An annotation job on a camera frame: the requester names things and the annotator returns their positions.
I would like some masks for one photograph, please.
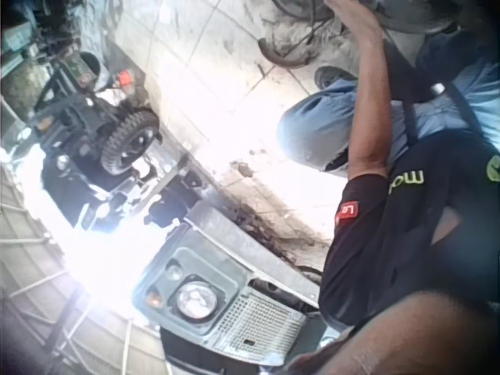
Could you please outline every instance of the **headlight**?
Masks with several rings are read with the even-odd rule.
[[[217,296],[206,283],[194,281],[177,292],[177,307],[188,318],[205,319],[217,307]]]
[[[60,155],[57,157],[56,165],[58,170],[65,170],[69,163],[70,157],[68,155]]]

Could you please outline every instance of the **wheel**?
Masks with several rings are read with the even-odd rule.
[[[144,155],[159,131],[158,117],[149,111],[130,114],[109,136],[101,164],[113,176],[128,170]]]

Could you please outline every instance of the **front grille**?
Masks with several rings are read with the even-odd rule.
[[[264,366],[281,366],[305,322],[300,312],[249,288],[216,327],[214,350]]]

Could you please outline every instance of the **man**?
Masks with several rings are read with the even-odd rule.
[[[327,4],[351,30],[360,61],[348,183],[320,291],[324,319],[354,325],[428,290],[498,302],[498,150],[480,129],[458,127],[420,139],[391,161],[395,118],[383,31],[354,0]],[[482,82],[481,74],[469,82]],[[320,93],[319,101],[327,96]],[[451,117],[437,109],[429,122],[446,124]]]
[[[498,150],[480,129],[460,126],[393,149],[398,158],[391,159],[396,124],[382,30],[354,0],[327,4],[351,29],[360,62],[352,118],[344,111],[343,120],[352,120],[348,183],[320,311],[327,322],[353,328],[283,374],[498,373]],[[481,77],[469,80],[469,93]],[[304,105],[321,105],[328,95],[299,106],[307,111]],[[330,99],[345,105],[350,97]],[[439,126],[451,119],[439,116],[444,110],[427,120]]]
[[[469,127],[450,96],[439,95],[440,84],[449,81],[469,103],[484,136],[500,149],[500,67],[498,49],[494,46],[495,42],[498,43],[498,32],[487,34],[492,41],[486,37],[478,38],[471,32],[439,34],[431,37],[420,49],[414,72],[420,75],[411,83],[418,84],[423,80],[422,85],[427,84],[427,90],[433,84],[438,85],[435,87],[437,97],[433,100],[426,95],[414,100],[419,138],[444,129]],[[391,65],[389,75],[393,78],[391,89],[397,88],[399,81],[409,75],[406,71],[397,74],[394,65],[398,64],[393,62],[393,59],[388,61]],[[315,78],[321,91],[294,105],[283,115],[277,132],[278,141],[285,154],[297,163],[321,171],[332,170],[332,173],[344,176],[345,160],[339,156],[348,145],[357,81],[351,74],[331,66],[320,68]],[[391,91],[392,99],[401,99],[401,92]],[[400,100],[391,102],[391,120],[389,166],[408,149],[404,106]]]

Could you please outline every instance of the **blue jeans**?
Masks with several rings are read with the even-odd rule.
[[[450,66],[460,63],[463,69],[452,82],[476,113],[484,136],[500,150],[500,80],[495,57],[490,49],[480,47],[470,33],[439,34],[426,41],[417,56],[416,68],[446,77]],[[285,154],[297,163],[324,171],[348,145],[356,89],[356,81],[337,80],[290,108],[282,116],[277,132]],[[402,103],[393,100],[391,107],[390,166],[407,150]],[[468,127],[446,94],[415,104],[414,108],[419,138],[443,129]],[[344,176],[345,170],[332,173]]]

